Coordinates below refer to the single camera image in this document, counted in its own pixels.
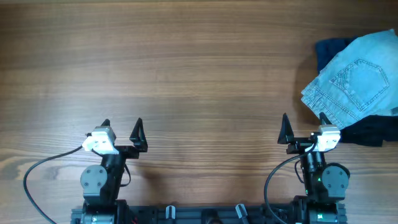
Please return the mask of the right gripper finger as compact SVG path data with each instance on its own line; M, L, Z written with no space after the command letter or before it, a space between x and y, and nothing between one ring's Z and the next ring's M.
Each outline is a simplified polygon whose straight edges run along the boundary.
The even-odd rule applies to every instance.
M321 125L329 125L331 124L331 121L327 118L326 114L324 112L321 112L319 114L319 121Z
M282 116L282 124L277 140L278 144L290 144L294 142L294 132L286 113Z

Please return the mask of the light blue denim shorts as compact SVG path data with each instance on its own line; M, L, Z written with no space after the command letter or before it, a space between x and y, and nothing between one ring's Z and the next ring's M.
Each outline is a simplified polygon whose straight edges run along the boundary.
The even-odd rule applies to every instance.
M302 90L302 102L343 129L369 115L397 115L397 34L358 37Z

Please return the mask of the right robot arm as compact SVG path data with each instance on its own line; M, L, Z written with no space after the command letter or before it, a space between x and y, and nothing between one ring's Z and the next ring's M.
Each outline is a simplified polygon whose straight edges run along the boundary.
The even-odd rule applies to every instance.
M294 136L289 118L283 114L277 140L286 144L286 153L298 155L305 195L296 196L286 215L280 215L286 223L346 223L345 199L350 172L339 163L327 163L325 154L337 146L340 130L331 124L324 113L320 114L318 130L307 138Z

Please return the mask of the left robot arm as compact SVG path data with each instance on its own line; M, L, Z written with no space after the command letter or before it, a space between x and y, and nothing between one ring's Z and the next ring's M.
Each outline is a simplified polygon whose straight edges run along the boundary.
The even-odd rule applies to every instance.
M147 152L148 144L141 118L138 118L129 140L131 145L115 145L116 135L106 119L87 134L82 146L85 151L101 157L101 164L87 167L81 174L84 203L81 209L73 209L71 223L74 224L117 224L137 223L138 219L125 200L118 199L124 186L123 174L129 172L126 161L138 159Z

